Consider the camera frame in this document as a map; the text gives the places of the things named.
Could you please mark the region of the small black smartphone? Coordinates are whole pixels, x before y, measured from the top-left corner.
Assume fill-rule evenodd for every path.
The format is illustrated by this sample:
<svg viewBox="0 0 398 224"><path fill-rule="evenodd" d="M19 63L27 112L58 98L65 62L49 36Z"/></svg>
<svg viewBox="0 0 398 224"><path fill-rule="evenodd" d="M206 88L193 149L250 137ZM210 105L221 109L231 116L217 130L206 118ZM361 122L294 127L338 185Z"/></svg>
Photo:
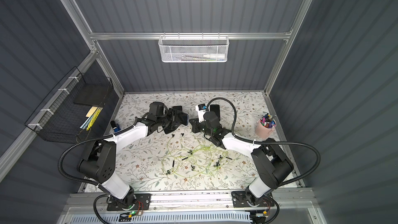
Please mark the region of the small black smartphone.
<svg viewBox="0 0 398 224"><path fill-rule="evenodd" d="M182 112L182 106L173 106L172 109Z"/></svg>

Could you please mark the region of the blue case smartphone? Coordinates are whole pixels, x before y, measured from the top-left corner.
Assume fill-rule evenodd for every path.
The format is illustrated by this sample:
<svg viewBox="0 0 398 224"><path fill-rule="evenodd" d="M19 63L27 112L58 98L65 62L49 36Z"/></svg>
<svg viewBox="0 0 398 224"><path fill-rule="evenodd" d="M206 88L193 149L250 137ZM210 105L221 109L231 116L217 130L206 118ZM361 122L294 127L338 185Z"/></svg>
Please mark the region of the blue case smartphone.
<svg viewBox="0 0 398 224"><path fill-rule="evenodd" d="M179 124L187 126L189 123L189 115L184 112L178 112L176 113L175 121Z"/></svg>

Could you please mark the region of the green wired earphones tangle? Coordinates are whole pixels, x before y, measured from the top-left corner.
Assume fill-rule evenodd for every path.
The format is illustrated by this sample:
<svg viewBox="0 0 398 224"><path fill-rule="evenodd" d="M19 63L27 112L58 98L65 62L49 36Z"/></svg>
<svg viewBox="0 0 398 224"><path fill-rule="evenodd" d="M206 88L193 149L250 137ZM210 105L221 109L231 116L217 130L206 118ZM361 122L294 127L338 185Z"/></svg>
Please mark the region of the green wired earphones tangle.
<svg viewBox="0 0 398 224"><path fill-rule="evenodd" d="M233 168L233 163L243 157L236 151L217 147L202 134L178 132L169 135L161 145L162 172L175 178L215 176L222 169Z"/></svg>

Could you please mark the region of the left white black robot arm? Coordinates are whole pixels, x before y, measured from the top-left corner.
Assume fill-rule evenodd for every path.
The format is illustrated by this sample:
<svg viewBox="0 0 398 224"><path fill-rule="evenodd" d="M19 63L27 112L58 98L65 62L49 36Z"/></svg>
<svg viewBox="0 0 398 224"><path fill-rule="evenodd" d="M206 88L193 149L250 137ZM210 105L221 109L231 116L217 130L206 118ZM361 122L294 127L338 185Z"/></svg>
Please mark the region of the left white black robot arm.
<svg viewBox="0 0 398 224"><path fill-rule="evenodd" d="M125 200L134 190L116 172L116 155L125 147L158 131L159 127L169 134L180 125L188 125L188 114L182 111L181 106L168 108L162 102L152 102L149 112L136 118L133 125L89 145L91 150L78 164L78 172L108 195Z"/></svg>

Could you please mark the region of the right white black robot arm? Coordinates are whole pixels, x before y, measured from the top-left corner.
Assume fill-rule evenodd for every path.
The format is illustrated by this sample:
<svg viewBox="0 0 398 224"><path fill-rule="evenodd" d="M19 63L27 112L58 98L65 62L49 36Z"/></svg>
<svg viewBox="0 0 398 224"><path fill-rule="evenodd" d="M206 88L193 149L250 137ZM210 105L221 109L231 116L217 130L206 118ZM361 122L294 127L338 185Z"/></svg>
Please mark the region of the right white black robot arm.
<svg viewBox="0 0 398 224"><path fill-rule="evenodd" d="M205 112L203 117L189 122L193 133L201 132L217 147L236 151L253 160L258 177L245 190L245 198L252 205L280 187L293 171L293 163L278 144L258 145L241 141L231 130L222 127L214 112Z"/></svg>

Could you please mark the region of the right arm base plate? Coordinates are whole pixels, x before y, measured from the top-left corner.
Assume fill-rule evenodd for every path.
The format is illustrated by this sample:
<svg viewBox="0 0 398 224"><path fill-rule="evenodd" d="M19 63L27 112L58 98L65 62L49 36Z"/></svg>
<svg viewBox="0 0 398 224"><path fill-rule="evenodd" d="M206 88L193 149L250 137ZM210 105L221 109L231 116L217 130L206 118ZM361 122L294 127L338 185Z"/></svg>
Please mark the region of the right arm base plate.
<svg viewBox="0 0 398 224"><path fill-rule="evenodd" d="M275 204L271 200L270 195L255 197L250 191L236 190L231 192L233 206L236 208L243 207L273 207Z"/></svg>

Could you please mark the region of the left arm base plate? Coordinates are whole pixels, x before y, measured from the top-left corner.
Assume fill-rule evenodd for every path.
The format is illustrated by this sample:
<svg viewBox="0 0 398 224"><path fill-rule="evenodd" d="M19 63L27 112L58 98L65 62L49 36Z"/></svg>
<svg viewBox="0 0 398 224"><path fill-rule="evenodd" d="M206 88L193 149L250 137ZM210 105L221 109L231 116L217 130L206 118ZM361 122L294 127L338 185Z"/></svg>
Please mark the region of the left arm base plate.
<svg viewBox="0 0 398 224"><path fill-rule="evenodd" d="M124 199L110 196L107 199L108 211L146 211L149 210L151 194L127 194Z"/></svg>

